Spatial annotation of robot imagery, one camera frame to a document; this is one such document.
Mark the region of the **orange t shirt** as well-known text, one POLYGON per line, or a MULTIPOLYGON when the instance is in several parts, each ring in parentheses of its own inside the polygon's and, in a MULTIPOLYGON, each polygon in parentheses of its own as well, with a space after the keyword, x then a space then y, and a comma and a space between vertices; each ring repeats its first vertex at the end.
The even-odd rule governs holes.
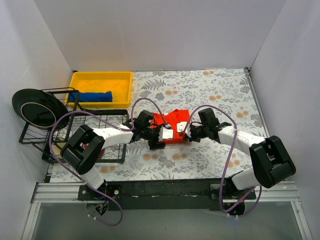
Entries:
POLYGON ((166 144, 179 144, 184 141, 184 137, 180 135, 177 131, 177 124, 180 122, 186 122, 190 113, 188 109, 175 109, 169 113, 163 114, 164 119, 168 124, 170 124, 171 129, 173 130, 173 139, 165 139, 163 141, 159 141, 158 144, 166 143, 166 144))

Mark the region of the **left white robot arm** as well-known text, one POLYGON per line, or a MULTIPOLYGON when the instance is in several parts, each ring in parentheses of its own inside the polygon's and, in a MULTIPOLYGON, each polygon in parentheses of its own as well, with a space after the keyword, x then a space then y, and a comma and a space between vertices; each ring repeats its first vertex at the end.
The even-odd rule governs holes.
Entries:
POLYGON ((101 151, 113 145, 125 145, 141 139, 148 141, 151 149, 165 147, 163 134, 164 125, 152 123, 154 115, 149 111, 142 111, 137 118, 127 120, 116 126, 107 128, 91 128, 81 125, 71 136, 60 151, 60 155, 88 185, 89 194, 95 200, 106 196, 105 180, 95 167, 101 151))

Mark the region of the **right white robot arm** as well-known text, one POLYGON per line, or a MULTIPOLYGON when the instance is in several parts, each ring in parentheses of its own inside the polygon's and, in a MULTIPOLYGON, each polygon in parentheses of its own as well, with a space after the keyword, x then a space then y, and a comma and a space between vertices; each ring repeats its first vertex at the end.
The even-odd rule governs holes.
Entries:
POLYGON ((219 122, 211 108, 198 112, 200 122, 193 125, 191 120, 185 123, 182 130, 190 142, 200 142, 208 138, 214 142, 237 149, 251 159, 251 168, 235 173, 230 177, 221 177, 218 196, 237 199, 247 189, 253 187, 272 188, 296 173, 292 161, 282 140, 273 135, 256 136, 238 130, 235 123, 219 122))

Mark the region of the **floral table mat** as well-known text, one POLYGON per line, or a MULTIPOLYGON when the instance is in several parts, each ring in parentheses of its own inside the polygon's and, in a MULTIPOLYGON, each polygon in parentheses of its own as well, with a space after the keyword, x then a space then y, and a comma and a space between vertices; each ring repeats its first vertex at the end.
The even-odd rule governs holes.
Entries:
MULTIPOLYGON (((136 71, 133 73, 128 110, 135 117, 143 110, 193 112, 198 106, 215 106, 220 122, 235 122, 241 131, 267 137, 246 69, 136 71)), ((251 167, 239 150, 210 139, 169 144, 150 150, 145 140, 126 147, 123 164, 98 163, 107 181, 220 178, 251 167)))

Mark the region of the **red bowl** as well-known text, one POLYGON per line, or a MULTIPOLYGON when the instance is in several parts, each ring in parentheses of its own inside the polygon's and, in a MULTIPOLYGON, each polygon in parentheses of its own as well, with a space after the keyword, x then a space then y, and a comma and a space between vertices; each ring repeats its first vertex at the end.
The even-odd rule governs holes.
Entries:
POLYGON ((104 153, 105 153, 105 148, 103 148, 100 152, 99 152, 99 154, 98 154, 98 159, 101 159, 102 158, 102 156, 104 155, 104 153))

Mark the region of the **yellow plastic bin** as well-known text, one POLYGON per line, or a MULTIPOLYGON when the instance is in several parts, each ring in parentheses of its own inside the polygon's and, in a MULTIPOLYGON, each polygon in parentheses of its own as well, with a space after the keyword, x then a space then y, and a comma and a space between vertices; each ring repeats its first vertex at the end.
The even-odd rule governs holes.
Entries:
POLYGON ((126 109, 131 103, 133 73, 131 71, 75 72, 69 87, 81 93, 111 92, 112 101, 83 102, 86 109, 126 109))

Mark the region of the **blue rolled t shirt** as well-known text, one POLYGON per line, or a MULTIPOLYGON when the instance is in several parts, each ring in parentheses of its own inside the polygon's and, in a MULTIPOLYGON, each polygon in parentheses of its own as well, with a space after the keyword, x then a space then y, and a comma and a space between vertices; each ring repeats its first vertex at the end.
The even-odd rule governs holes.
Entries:
POLYGON ((113 96, 111 91, 107 92, 73 92, 67 97, 70 103, 74 103, 78 99, 79 102, 112 102, 113 96))

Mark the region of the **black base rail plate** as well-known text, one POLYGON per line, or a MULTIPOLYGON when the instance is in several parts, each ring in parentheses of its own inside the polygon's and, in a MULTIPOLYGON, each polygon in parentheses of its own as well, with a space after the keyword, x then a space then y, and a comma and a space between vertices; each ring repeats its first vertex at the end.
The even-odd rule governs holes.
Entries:
POLYGON ((111 181, 101 192, 114 198, 123 210, 203 209, 219 211, 218 178, 111 181))

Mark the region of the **aluminium frame rail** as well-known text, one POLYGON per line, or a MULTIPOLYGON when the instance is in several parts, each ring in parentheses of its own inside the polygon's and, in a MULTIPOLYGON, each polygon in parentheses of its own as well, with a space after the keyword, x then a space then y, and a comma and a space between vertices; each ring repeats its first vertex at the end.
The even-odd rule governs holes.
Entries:
MULTIPOLYGON (((75 203, 81 183, 38 183, 35 186, 32 203, 75 203)), ((262 188, 260 202, 300 202, 293 181, 282 181, 272 188, 262 188)))

